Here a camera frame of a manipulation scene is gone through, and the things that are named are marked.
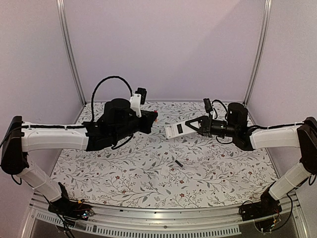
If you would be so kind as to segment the white red remote control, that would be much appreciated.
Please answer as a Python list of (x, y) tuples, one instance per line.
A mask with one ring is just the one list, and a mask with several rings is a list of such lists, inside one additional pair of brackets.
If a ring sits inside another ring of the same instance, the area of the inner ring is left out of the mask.
[(175, 124), (168, 125), (165, 128), (167, 139), (174, 139), (180, 136), (196, 133), (195, 130), (185, 125), (185, 121), (177, 122)]

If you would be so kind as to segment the purple blue battery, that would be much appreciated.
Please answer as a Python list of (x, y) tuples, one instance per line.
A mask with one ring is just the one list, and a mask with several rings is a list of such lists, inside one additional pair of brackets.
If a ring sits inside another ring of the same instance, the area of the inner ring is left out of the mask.
[(180, 166), (181, 168), (183, 167), (183, 165), (182, 165), (179, 161), (175, 160), (175, 163), (176, 163), (178, 166)]

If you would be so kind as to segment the white battery cover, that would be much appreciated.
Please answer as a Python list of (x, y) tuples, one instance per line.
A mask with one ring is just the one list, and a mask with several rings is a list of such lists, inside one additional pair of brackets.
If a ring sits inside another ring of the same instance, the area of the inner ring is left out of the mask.
[(169, 174), (169, 168), (168, 167), (162, 167), (160, 171), (161, 176), (167, 176)]

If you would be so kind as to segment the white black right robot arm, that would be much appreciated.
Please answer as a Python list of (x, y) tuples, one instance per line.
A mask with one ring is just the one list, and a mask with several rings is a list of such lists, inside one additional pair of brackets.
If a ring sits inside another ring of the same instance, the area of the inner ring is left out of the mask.
[(188, 120), (185, 124), (202, 136), (231, 137), (233, 144), (243, 151), (275, 147), (296, 147), (301, 150), (299, 162), (261, 195), (256, 212), (267, 216), (275, 209), (275, 201), (317, 175), (317, 121), (314, 117), (308, 117), (303, 122), (293, 124), (248, 126), (248, 110), (240, 103), (230, 103), (226, 115), (226, 120), (216, 120), (206, 115)]

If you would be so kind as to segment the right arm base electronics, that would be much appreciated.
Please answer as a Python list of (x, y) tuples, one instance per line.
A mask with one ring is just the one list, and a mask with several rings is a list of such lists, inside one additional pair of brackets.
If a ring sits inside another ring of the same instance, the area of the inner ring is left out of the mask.
[(260, 196), (259, 202), (246, 201), (239, 207), (239, 214), (243, 221), (270, 216), (269, 219), (254, 223), (256, 229), (261, 233), (269, 233), (273, 230), (281, 211), (279, 200), (272, 198), (268, 190)]

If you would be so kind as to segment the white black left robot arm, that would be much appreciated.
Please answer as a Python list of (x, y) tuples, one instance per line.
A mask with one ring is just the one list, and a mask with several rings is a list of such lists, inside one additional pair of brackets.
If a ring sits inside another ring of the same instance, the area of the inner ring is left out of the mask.
[(151, 133), (156, 111), (140, 109), (133, 100), (113, 99), (105, 103), (104, 113), (97, 121), (81, 124), (49, 125), (24, 122), (15, 116), (1, 142), (0, 167), (16, 175), (39, 191), (63, 215), (70, 215), (73, 203), (61, 183), (52, 180), (35, 163), (27, 159), (28, 152), (45, 149), (74, 149), (87, 152), (120, 148), (122, 139), (130, 141), (134, 133)]

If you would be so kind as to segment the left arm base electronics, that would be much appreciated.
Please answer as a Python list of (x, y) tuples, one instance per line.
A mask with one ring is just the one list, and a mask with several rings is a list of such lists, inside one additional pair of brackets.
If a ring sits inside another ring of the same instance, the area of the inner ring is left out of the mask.
[(74, 225), (77, 220), (87, 221), (94, 215), (92, 206), (85, 203), (85, 199), (70, 200), (66, 188), (58, 182), (61, 189), (61, 198), (57, 201), (49, 202), (48, 211), (60, 215), (70, 225)]

